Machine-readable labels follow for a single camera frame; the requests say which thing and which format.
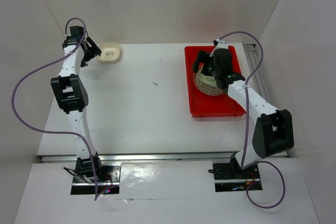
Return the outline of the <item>cream square panda plate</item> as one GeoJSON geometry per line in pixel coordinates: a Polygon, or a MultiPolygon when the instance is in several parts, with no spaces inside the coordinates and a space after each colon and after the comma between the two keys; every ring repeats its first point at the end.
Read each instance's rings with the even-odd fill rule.
{"type": "Polygon", "coordinates": [[[116,42],[102,43],[98,45],[101,50],[96,59],[101,63],[117,63],[121,59],[121,47],[116,42]]]}

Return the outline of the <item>green square panda plate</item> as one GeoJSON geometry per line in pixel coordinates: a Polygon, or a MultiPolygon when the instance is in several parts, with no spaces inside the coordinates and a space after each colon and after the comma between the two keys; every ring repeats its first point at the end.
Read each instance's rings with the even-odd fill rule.
{"type": "Polygon", "coordinates": [[[206,76],[202,74],[201,71],[199,71],[196,76],[201,83],[217,88],[216,80],[213,76],[206,76]]]}

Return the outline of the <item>round floral brown-rimmed plate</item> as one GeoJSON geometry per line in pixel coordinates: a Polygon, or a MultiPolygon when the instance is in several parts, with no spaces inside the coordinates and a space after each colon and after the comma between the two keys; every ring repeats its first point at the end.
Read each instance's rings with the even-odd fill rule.
{"type": "Polygon", "coordinates": [[[208,86],[204,83],[201,83],[196,76],[197,73],[194,73],[193,81],[194,81],[195,86],[197,87],[197,89],[201,93],[203,93],[205,95],[210,95],[210,96],[219,96],[219,95],[223,95],[225,93],[224,90],[220,89],[219,87],[214,88],[214,87],[208,86]]]}

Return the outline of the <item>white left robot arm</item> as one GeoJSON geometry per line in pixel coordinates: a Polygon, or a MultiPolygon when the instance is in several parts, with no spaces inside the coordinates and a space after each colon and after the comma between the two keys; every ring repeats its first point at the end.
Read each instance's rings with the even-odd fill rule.
{"type": "Polygon", "coordinates": [[[70,27],[70,34],[66,36],[62,47],[66,59],[63,60],[58,76],[51,78],[51,88],[74,133],[77,148],[74,173],[96,182],[103,177],[104,169],[90,136],[87,122],[89,96],[79,72],[82,67],[87,66],[89,60],[99,56],[101,50],[81,26],[70,27]]]}

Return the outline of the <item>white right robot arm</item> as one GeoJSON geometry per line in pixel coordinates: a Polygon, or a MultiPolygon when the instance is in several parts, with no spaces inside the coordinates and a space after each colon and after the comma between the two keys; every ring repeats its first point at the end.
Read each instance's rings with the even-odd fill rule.
{"type": "Polygon", "coordinates": [[[229,172],[240,178],[249,166],[293,148],[294,139],[291,113],[268,103],[242,74],[234,72],[232,58],[224,48],[200,51],[193,72],[213,78],[216,86],[245,110],[246,121],[255,124],[251,143],[244,140],[244,148],[230,157],[229,172]]]}

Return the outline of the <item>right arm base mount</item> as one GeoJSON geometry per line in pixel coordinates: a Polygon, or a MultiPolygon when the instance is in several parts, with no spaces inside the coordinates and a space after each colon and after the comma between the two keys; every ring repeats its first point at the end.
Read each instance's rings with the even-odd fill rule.
{"type": "Polygon", "coordinates": [[[257,165],[241,170],[229,163],[213,163],[208,173],[213,175],[216,193],[246,191],[248,187],[250,190],[263,188],[257,165]]]}

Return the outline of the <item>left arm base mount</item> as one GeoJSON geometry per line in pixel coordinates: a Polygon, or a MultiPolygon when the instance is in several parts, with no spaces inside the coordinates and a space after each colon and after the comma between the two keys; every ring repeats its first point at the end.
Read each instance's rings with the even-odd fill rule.
{"type": "MultiPolygon", "coordinates": [[[[78,175],[74,169],[67,169],[72,175],[71,195],[94,195],[95,181],[92,175],[78,175]]],[[[104,164],[98,175],[99,195],[116,195],[120,192],[121,164],[104,164]]]]}

